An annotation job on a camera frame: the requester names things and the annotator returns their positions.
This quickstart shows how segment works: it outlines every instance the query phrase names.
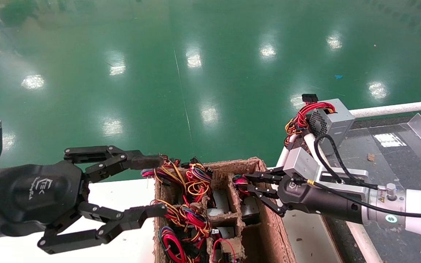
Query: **glossy epoxy floor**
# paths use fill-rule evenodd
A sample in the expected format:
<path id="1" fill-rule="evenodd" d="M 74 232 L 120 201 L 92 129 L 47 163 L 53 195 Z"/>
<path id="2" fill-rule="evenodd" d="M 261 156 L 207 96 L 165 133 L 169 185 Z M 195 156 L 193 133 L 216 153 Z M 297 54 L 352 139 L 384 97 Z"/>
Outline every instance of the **glossy epoxy floor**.
<path id="1" fill-rule="evenodd" d="M 420 101 L 421 0 L 0 0 L 0 167 L 91 145 L 273 165 L 302 93 Z"/>

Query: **connector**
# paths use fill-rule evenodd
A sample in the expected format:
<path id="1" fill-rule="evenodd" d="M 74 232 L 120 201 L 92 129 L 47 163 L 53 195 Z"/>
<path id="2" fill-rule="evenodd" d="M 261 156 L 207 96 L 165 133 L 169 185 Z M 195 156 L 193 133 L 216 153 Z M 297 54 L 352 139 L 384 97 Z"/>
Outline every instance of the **connector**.
<path id="1" fill-rule="evenodd" d="M 304 103 L 317 103 L 318 102 L 318 96 L 316 96 L 316 94 L 302 94 L 301 100 Z"/>

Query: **ventilation grille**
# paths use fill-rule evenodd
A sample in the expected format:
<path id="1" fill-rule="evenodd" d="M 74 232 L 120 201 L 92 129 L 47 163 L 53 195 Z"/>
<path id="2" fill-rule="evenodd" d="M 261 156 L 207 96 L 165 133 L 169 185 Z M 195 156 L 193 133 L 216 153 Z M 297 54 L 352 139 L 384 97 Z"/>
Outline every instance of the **ventilation grille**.
<path id="1" fill-rule="evenodd" d="M 327 133 L 327 123 L 317 110 L 315 110 L 313 114 L 311 114 L 310 128 L 315 137 L 318 137 L 319 135 L 323 135 Z"/>

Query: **cardboard box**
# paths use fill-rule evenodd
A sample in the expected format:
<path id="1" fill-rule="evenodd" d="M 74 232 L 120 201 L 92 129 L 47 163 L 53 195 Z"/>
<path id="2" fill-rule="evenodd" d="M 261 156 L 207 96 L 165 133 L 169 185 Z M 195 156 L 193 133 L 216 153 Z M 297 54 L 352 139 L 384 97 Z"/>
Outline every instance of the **cardboard box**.
<path id="1" fill-rule="evenodd" d="M 246 226 L 241 219 L 240 198 L 238 191 L 234 188 L 232 178 L 234 175 L 252 173 L 254 171 L 267 170 L 266 165 L 259 158 L 253 157 L 248 160 L 222 161 L 218 163 L 207 163 L 205 167 L 214 171 L 211 187 L 214 190 L 227 190 L 230 213 L 209 217 L 213 227 L 232 225 L 235 227 L 235 238 L 228 239 L 235 250 L 237 258 L 243 259 L 244 263 L 296 263 L 295 255 L 285 232 L 282 219 L 272 213 L 259 200 L 260 223 Z M 185 169 L 180 168 L 183 177 L 186 178 Z M 163 186 L 159 182 L 155 183 L 155 198 L 177 204 L 180 190 L 177 187 Z M 203 198 L 200 203 L 192 203 L 191 206 L 201 213 L 207 214 L 207 199 Z M 158 233 L 160 228 L 167 225 L 164 218 L 155 218 L 154 231 Z M 212 245 L 214 240 L 208 238 L 206 241 L 209 262 L 212 261 Z M 230 252 L 229 246 L 221 242 L 222 250 Z M 157 234 L 154 235 L 155 263 L 167 263 L 167 257 Z"/>

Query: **black cable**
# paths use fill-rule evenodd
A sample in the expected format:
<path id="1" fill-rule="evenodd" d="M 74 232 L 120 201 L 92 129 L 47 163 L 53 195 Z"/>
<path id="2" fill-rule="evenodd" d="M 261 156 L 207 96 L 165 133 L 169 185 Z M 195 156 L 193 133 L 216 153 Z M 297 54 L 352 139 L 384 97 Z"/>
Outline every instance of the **black cable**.
<path id="1" fill-rule="evenodd" d="M 341 192 L 339 192 L 337 190 L 334 190 L 334 189 L 332 189 L 332 188 L 330 188 L 330 187 L 328 187 L 326 185 L 320 184 L 318 182 L 314 182 L 313 181 L 313 185 L 314 186 L 317 186 L 317 187 L 319 187 L 321 189 L 324 189 L 324 190 L 326 190 L 326 191 L 328 191 L 330 193 L 333 193 L 336 196 L 340 196 L 340 197 L 345 198 L 345 199 L 347 199 L 347 200 L 349 200 L 349 201 L 351 201 L 353 203 L 356 203 L 358 205 L 363 205 L 364 207 L 370 208 L 372 210 L 376 210 L 378 212 L 383 212 L 383 213 L 386 213 L 386 214 L 392 214 L 392 215 L 397 215 L 397 216 L 406 216 L 406 217 L 418 217 L 418 218 L 421 218 L 421 214 L 419 214 L 419 213 L 406 213 L 406 212 L 394 211 L 394 210 L 384 209 L 384 208 L 380 208 L 380 207 L 377 207 L 377 206 L 374 206 L 374 205 L 370 205 L 369 203 L 365 203 L 365 202 L 362 202 L 362 201 L 358 201 L 355 198 L 352 198 L 352 197 L 350 197 L 350 196 L 348 196 L 348 195 L 346 195 L 344 193 L 341 193 Z"/>
<path id="2" fill-rule="evenodd" d="M 378 185 L 376 184 L 371 184 L 371 183 L 365 183 L 363 181 L 358 180 L 357 178 L 355 178 L 347 169 L 347 167 L 344 165 L 344 162 L 342 161 L 341 155 L 339 154 L 339 151 L 337 150 L 337 146 L 335 145 L 334 139 L 332 139 L 332 137 L 329 134 L 323 134 L 323 135 L 319 135 L 315 140 L 314 140 L 314 152 L 316 153 L 316 156 L 318 157 L 319 161 L 322 163 L 322 165 L 326 168 L 326 170 L 333 176 L 333 178 L 336 179 L 336 181 L 338 183 L 342 183 L 342 179 L 340 178 L 340 176 L 334 172 L 334 170 L 332 170 L 332 168 L 326 163 L 326 161 L 322 158 L 321 153 L 319 152 L 319 141 L 322 138 L 327 138 L 329 140 L 329 142 L 332 145 L 332 149 L 334 150 L 335 156 L 339 162 L 339 165 L 342 167 L 342 170 L 344 170 L 344 173 L 350 178 L 352 179 L 352 181 L 354 183 L 356 183 L 357 185 L 360 186 L 364 186 L 364 187 L 368 187 L 368 188 L 372 188 L 377 190 L 378 189 Z"/>

